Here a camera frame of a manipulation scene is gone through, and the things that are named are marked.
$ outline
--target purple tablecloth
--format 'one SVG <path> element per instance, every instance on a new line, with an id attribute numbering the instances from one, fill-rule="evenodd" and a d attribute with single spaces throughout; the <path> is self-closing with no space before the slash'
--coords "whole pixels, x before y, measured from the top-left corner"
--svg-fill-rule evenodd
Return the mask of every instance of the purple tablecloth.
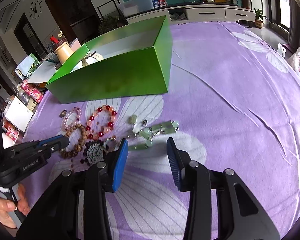
<path id="1" fill-rule="evenodd" d="M 25 140 L 60 134 L 58 116 L 74 106 L 85 113 L 84 124 L 97 107 L 113 106 L 118 120 L 108 135 L 117 138 L 130 133 L 127 119 L 132 114 L 138 116 L 138 123 L 177 120 L 180 130 L 173 136 L 177 147 L 208 169 L 234 169 L 284 236 L 300 216 L 298 76 L 276 51 L 237 23 L 173 25 L 171 32 L 169 93 L 61 105 L 48 92 Z M 99 130 L 106 120 L 101 114 L 92 128 Z M 129 152 L 120 189 L 107 194 L 113 239 L 182 239 L 189 194 L 179 193 L 173 183 L 165 150 L 168 137 L 157 136 L 152 148 Z M 73 133 L 69 148 L 78 138 Z M 36 202 L 62 170 L 86 169 L 81 158 L 71 163 L 53 155 L 45 167 L 24 181 L 30 203 Z M 212 218 L 212 237 L 216 237 L 215 198 Z M 82 203 L 79 231 L 83 233 Z"/>

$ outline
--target green box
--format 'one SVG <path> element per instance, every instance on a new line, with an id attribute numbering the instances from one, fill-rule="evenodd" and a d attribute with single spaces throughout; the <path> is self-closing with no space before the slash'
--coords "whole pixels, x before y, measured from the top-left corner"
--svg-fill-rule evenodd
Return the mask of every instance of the green box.
<path id="1" fill-rule="evenodd" d="M 105 59 L 71 72 L 89 51 Z M 83 44 L 46 87 L 62 104 L 167 93 L 171 54 L 165 16 L 128 24 Z"/>

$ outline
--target plant pot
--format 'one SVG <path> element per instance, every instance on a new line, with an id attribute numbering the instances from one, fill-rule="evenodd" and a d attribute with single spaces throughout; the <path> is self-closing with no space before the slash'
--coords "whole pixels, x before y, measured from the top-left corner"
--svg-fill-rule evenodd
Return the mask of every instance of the plant pot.
<path id="1" fill-rule="evenodd" d="M 246 9 L 251 9 L 251 3 L 250 0 L 241 0 L 242 1 L 242 7 Z"/>
<path id="2" fill-rule="evenodd" d="M 262 29 L 262 27 L 263 27 L 263 21 L 261 21 L 261 20 L 256 20 L 256 21 L 254 22 L 254 24 L 255 24 L 255 26 L 256 26 L 257 28 L 259 28 L 259 29 Z"/>

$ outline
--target green plant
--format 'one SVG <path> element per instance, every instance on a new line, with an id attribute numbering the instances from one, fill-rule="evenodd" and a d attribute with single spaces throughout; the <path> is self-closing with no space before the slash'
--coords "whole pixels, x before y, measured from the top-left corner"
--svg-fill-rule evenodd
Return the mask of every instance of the green plant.
<path id="1" fill-rule="evenodd" d="M 264 15 L 262 14 L 262 10 L 261 10 L 261 9 L 259 9 L 259 10 L 254 9 L 254 13 L 255 13 L 255 15 L 256 15 L 256 21 L 259 20 L 259 19 L 262 20 L 263 18 L 266 18 L 266 19 L 269 20 L 269 18 L 268 18 L 267 16 L 264 16 Z"/>
<path id="2" fill-rule="evenodd" d="M 103 19 L 102 23 L 98 27 L 98 31 L 101 34 L 112 31 L 116 28 L 126 25 L 125 19 L 119 16 L 107 16 Z"/>

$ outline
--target silver bolt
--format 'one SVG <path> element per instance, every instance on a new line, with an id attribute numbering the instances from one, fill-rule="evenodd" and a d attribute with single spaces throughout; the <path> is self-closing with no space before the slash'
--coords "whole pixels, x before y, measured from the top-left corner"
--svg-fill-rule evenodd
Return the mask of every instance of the silver bolt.
<path id="1" fill-rule="evenodd" d="M 234 175 L 234 170 L 226 169 L 226 174 L 228 174 L 229 176 L 232 176 L 232 175 Z"/>
<path id="2" fill-rule="evenodd" d="M 107 164 L 105 163 L 105 162 L 98 162 L 97 163 L 97 167 L 99 168 L 99 169 L 102 169 L 102 168 L 104 168 L 104 167 L 106 167 L 107 166 Z"/>
<path id="3" fill-rule="evenodd" d="M 196 162 L 196 161 L 190 161 L 190 162 L 189 162 L 189 165 L 190 165 L 191 167 L 193 167 L 193 168 L 197 168 L 197 167 L 199 166 L 199 163 Z"/>
<path id="4" fill-rule="evenodd" d="M 64 176 L 64 177 L 68 177 L 68 176 L 70 176 L 70 174 L 71 174 L 71 170 L 64 170 L 61 174 L 62 174 L 62 176 Z"/>

